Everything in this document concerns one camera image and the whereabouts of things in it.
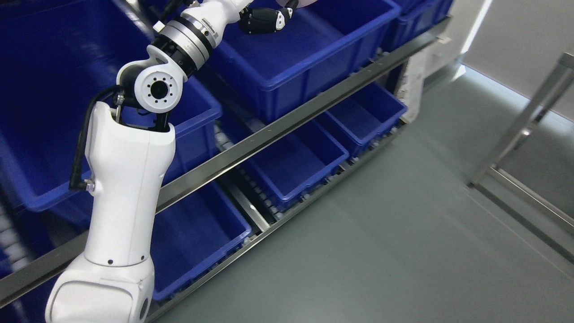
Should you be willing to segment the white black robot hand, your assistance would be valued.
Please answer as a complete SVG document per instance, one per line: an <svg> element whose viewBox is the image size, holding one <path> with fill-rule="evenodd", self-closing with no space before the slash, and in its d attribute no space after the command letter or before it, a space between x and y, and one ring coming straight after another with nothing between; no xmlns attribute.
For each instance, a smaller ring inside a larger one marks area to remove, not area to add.
<svg viewBox="0 0 574 323"><path fill-rule="evenodd" d="M250 7L252 0L204 0L185 12L223 33L227 25L238 24L246 34L269 34L282 30L295 14L296 8L279 9Z"/></svg>

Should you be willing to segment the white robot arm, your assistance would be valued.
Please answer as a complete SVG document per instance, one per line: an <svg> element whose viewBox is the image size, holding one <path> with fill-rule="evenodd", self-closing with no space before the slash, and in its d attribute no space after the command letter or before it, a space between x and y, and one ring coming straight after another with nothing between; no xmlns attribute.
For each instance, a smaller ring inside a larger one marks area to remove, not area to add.
<svg viewBox="0 0 574 323"><path fill-rule="evenodd" d="M154 289L152 226L174 159L170 112L185 82L238 22L249 0L204 0L156 23L149 57L125 64L89 103L70 189L94 198L84 251L57 279L47 323L143 323Z"/></svg>

